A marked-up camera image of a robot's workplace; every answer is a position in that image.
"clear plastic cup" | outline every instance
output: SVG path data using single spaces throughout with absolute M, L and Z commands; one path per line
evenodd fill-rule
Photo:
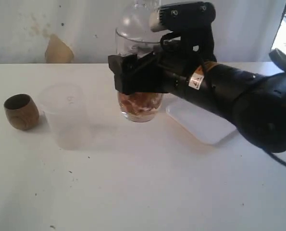
M 79 86 L 71 83 L 50 86 L 40 93 L 39 103 L 61 148 L 75 150 L 86 144 L 90 126 L 85 97 Z

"wooden bowl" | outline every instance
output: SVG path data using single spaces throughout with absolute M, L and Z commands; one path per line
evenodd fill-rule
M 6 117 L 16 129 L 28 130 L 39 123 L 39 111 L 29 95 L 19 94 L 4 103 Z

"glass bottle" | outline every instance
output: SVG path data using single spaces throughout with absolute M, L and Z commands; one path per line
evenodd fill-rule
M 133 0 L 122 14 L 116 28 L 116 53 L 137 54 L 139 58 L 160 45 L 164 32 L 153 33 L 149 26 L 151 13 L 160 5 L 160 0 Z M 124 95 L 118 92 L 118 101 L 123 115 L 133 122 L 152 120 L 163 99 L 163 94 L 141 93 Z

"warning label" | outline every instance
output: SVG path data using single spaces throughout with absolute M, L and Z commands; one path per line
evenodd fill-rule
M 205 66 L 207 69 L 207 72 L 210 71 L 212 68 L 217 66 L 218 63 L 215 62 L 205 62 Z M 196 90 L 200 89 L 201 83 L 203 82 L 205 76 L 204 72 L 202 70 L 202 67 L 199 66 L 197 70 L 193 73 L 190 81 L 189 81 L 189 87 L 194 88 Z

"cable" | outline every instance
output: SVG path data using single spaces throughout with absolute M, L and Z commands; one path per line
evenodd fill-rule
M 286 161 L 280 159 L 279 157 L 277 157 L 275 154 L 264 150 L 273 160 L 275 160 L 276 162 L 280 163 L 281 165 L 286 167 Z

